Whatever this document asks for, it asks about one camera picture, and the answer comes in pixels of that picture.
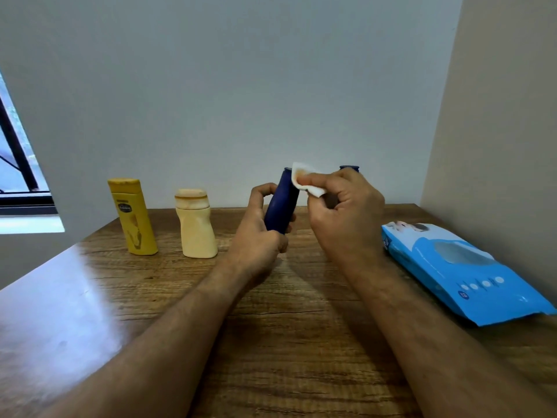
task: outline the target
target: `window sill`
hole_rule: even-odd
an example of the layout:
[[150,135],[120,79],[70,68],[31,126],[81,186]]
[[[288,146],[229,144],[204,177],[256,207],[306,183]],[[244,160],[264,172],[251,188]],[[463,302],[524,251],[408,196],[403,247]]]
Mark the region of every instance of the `window sill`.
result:
[[64,232],[60,216],[0,216],[0,235]]

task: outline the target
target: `blue wipes package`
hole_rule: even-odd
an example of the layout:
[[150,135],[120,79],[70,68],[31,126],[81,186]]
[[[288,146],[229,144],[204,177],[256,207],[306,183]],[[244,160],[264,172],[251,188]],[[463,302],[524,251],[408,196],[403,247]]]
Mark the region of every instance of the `blue wipes package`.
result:
[[477,325],[557,310],[514,271],[433,224],[383,226],[391,256],[439,300]]

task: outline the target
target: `blue and white package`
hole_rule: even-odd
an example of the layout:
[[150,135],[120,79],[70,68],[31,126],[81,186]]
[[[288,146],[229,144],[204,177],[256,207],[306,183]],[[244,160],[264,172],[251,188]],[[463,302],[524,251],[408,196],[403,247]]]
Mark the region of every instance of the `blue and white package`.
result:
[[557,310],[489,253],[433,224],[401,221],[383,226],[391,256],[439,300],[477,325]]

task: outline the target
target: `person's left hand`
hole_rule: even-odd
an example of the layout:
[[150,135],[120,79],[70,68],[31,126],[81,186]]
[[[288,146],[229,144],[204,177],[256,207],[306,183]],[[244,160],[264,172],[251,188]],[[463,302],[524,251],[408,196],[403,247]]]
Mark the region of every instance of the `person's left hand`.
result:
[[263,197],[275,193],[276,187],[275,183],[266,183],[251,190],[246,213],[226,254],[226,260],[249,280],[269,273],[277,255],[288,247],[288,238],[275,230],[268,231],[263,221]]

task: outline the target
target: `forearm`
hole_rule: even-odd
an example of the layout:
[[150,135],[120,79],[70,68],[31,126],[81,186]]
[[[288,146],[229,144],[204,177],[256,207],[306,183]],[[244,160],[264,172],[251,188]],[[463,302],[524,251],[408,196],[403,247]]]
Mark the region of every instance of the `forearm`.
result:
[[366,267],[345,274],[393,349],[426,417],[557,416],[544,393],[410,287],[395,266],[373,261]]
[[42,415],[183,417],[244,282],[221,262],[145,333]]

